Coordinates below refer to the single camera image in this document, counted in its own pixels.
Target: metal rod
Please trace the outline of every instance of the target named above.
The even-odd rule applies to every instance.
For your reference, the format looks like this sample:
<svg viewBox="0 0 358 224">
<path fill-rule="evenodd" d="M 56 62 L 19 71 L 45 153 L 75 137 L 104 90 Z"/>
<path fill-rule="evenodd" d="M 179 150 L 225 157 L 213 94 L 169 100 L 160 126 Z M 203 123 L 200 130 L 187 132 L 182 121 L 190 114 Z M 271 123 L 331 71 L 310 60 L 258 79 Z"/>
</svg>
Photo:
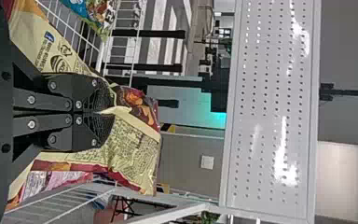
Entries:
<svg viewBox="0 0 358 224">
<path fill-rule="evenodd" d="M 113 36 L 136 37 L 138 31 L 131 29 L 116 29 L 112 32 Z M 186 31 L 164 31 L 164 30 L 139 30 L 139 37 L 159 37 L 159 38 L 175 38 L 186 39 Z"/>
</svg>

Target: black pole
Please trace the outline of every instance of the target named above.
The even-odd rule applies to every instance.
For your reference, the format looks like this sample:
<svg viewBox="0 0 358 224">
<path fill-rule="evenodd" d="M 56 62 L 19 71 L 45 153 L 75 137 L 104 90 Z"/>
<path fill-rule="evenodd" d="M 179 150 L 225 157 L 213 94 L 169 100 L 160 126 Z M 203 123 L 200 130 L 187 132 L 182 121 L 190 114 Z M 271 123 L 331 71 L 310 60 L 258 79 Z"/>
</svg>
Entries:
<svg viewBox="0 0 358 224">
<path fill-rule="evenodd" d="M 335 96 L 358 96 L 358 91 L 354 90 L 320 90 L 321 95 Z"/>
<path fill-rule="evenodd" d="M 332 101 L 334 96 L 352 96 L 358 97 L 357 90 L 336 90 L 333 83 L 321 83 L 319 89 L 321 101 Z"/>
<path fill-rule="evenodd" d="M 112 36 L 132 36 L 136 37 L 138 34 L 137 30 L 114 30 Z M 175 31 L 164 31 L 164 30 L 140 30 L 140 37 L 159 37 L 159 38 L 175 38 L 175 39 L 186 39 L 186 31 L 175 30 Z"/>
<path fill-rule="evenodd" d="M 117 70 L 131 70 L 131 63 L 114 63 L 114 64 L 108 63 L 106 65 L 106 68 L 117 69 Z M 175 63 L 175 64 L 135 63 L 133 66 L 133 70 L 182 73 L 183 66 L 179 63 Z"/>
</svg>

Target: white wall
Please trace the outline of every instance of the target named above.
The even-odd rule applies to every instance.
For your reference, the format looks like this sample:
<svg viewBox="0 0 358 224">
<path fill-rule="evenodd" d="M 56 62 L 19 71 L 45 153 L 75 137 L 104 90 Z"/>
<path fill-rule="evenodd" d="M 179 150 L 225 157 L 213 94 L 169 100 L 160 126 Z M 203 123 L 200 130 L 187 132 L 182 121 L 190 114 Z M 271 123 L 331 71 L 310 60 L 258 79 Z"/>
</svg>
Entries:
<svg viewBox="0 0 358 224">
<path fill-rule="evenodd" d="M 216 12 L 234 12 L 235 0 L 214 0 L 214 11 Z"/>
<path fill-rule="evenodd" d="M 358 146 L 318 145 L 316 214 L 358 222 Z"/>
</svg>

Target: black metal bracket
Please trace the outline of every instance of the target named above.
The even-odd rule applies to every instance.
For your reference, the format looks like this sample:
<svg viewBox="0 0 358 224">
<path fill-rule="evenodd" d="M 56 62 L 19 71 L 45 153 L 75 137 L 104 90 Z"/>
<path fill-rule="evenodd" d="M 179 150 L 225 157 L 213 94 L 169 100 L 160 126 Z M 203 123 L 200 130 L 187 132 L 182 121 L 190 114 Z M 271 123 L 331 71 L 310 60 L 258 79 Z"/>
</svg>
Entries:
<svg viewBox="0 0 358 224">
<path fill-rule="evenodd" d="M 335 96 L 358 97 L 358 90 L 337 90 L 334 83 L 321 83 L 319 97 L 321 101 L 333 101 Z"/>
</svg>

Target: wall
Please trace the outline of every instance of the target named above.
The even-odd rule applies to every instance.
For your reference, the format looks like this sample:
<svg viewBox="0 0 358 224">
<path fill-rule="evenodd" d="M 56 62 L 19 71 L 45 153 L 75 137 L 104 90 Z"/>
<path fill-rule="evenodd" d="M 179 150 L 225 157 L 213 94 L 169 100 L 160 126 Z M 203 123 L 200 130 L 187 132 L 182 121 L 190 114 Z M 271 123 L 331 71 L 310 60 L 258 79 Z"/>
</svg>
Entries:
<svg viewBox="0 0 358 224">
<path fill-rule="evenodd" d="M 216 12 L 234 12 L 235 0 L 214 0 L 214 11 Z"/>
<path fill-rule="evenodd" d="M 323 0 L 321 82 L 358 90 L 358 1 Z M 321 103 L 321 140 L 358 144 L 358 98 Z"/>
<path fill-rule="evenodd" d="M 163 134 L 158 181 L 193 193 L 218 197 L 223 140 Z M 214 157 L 213 170 L 200 168 L 202 155 Z"/>
<path fill-rule="evenodd" d="M 358 222 L 358 146 L 319 143 L 316 214 Z"/>
</svg>

